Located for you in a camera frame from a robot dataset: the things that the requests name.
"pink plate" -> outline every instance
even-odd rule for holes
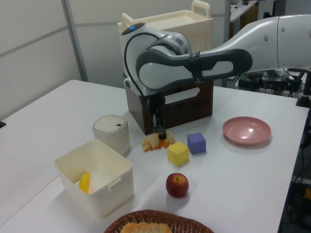
[[[270,126],[257,118],[240,116],[227,120],[223,125],[225,137],[242,145],[257,145],[268,140]]]

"purple foam block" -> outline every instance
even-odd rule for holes
[[[201,133],[188,134],[187,143],[191,154],[206,152],[206,140]]]

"apple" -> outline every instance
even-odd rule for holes
[[[185,175],[173,173],[166,179],[166,190],[174,198],[184,197],[189,189],[189,182]]]

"yellow cube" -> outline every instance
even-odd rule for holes
[[[189,148],[181,142],[176,142],[167,148],[167,158],[176,166],[189,161]]]

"brown woven basket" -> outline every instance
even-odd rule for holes
[[[114,221],[104,233],[120,233],[129,222],[166,223],[173,233],[214,233],[210,228],[193,219],[156,210],[140,210],[128,213]]]

